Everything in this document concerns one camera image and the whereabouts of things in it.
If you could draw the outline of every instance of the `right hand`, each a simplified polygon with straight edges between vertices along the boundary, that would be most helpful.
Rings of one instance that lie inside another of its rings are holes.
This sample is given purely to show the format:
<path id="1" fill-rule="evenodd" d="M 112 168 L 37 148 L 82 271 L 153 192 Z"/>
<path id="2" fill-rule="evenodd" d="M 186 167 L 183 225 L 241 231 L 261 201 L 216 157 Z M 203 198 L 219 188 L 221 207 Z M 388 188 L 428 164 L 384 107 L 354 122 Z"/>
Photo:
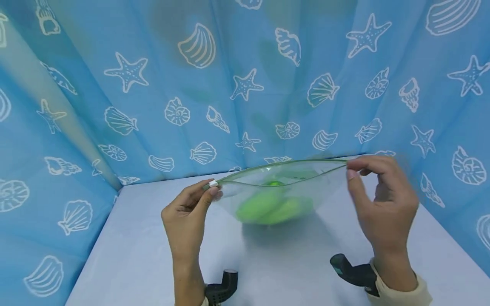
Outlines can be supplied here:
<path id="1" fill-rule="evenodd" d="M 374 201 L 366 194 L 360 175 L 378 175 Z M 347 162 L 348 188 L 361 229 L 375 258 L 408 257 L 407 240 L 418 208 L 418 197 L 395 159 L 361 156 Z"/>

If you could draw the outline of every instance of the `forearm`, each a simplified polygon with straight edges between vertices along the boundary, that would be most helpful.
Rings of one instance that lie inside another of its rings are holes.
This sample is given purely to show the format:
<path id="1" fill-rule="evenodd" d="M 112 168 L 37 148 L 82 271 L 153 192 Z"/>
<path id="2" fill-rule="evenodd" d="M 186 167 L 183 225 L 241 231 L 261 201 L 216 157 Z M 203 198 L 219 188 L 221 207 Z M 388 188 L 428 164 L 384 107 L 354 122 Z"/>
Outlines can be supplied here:
<path id="1" fill-rule="evenodd" d="M 410 266 L 406 251 L 397 254 L 379 252 L 374 256 L 374 266 L 389 288 L 402 292 L 417 288 L 417 277 Z"/>
<path id="2" fill-rule="evenodd" d="M 205 284 L 198 260 L 173 263 L 175 306 L 200 306 L 204 301 Z"/>

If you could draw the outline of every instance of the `wrist mount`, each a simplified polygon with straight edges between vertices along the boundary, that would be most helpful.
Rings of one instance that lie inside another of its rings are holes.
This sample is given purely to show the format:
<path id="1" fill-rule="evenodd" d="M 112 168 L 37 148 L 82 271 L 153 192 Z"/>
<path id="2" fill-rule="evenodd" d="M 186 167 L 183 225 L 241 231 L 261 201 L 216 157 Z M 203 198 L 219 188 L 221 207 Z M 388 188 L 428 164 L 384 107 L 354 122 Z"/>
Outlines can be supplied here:
<path id="1" fill-rule="evenodd" d="M 379 297 L 376 287 L 378 277 L 369 263 L 353 267 L 344 254 L 336 254 L 330 259 L 330 264 L 344 281 L 354 286 L 364 287 L 368 294 Z"/>
<path id="2" fill-rule="evenodd" d="M 216 306 L 228 300 L 237 291 L 238 272 L 224 270 L 221 283 L 208 284 L 204 290 L 204 296 L 210 306 Z"/>

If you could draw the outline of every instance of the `fingernail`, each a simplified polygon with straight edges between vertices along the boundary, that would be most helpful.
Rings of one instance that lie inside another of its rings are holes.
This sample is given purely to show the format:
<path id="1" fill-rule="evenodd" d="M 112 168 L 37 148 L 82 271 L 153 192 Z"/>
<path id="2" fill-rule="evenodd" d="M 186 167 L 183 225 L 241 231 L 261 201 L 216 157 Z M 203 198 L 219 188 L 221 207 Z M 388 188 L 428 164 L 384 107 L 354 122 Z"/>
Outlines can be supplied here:
<path id="1" fill-rule="evenodd" d="M 357 173 L 356 171 L 351 170 L 351 169 L 348 169 L 348 170 L 347 170 L 347 179 L 348 179 L 348 180 L 352 180 L 352 179 L 353 179 L 353 178 L 355 178 L 356 176 L 359 176 L 359 173 Z"/>
<path id="2" fill-rule="evenodd" d="M 218 187 L 211 187 L 211 189 L 209 189 L 209 193 L 212 196 L 215 196 L 218 193 Z"/>

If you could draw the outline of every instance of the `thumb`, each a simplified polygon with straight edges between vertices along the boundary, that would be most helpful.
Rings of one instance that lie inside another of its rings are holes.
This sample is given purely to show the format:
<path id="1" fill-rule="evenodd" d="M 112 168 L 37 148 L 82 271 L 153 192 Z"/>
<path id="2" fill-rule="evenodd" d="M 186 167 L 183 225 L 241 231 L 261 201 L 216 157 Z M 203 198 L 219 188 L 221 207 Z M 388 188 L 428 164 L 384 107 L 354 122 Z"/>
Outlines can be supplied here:
<path id="1" fill-rule="evenodd" d="M 202 218 L 206 217 L 206 213 L 208 212 L 208 208 L 213 201 L 214 196 L 218 193 L 218 187 L 211 187 L 204 192 L 204 194 L 199 199 L 196 207 L 192 211 L 191 214 L 197 214 Z"/>
<path id="2" fill-rule="evenodd" d="M 347 170 L 347 186 L 357 213 L 369 207 L 371 200 L 366 194 L 366 189 L 359 173 L 351 169 Z"/>

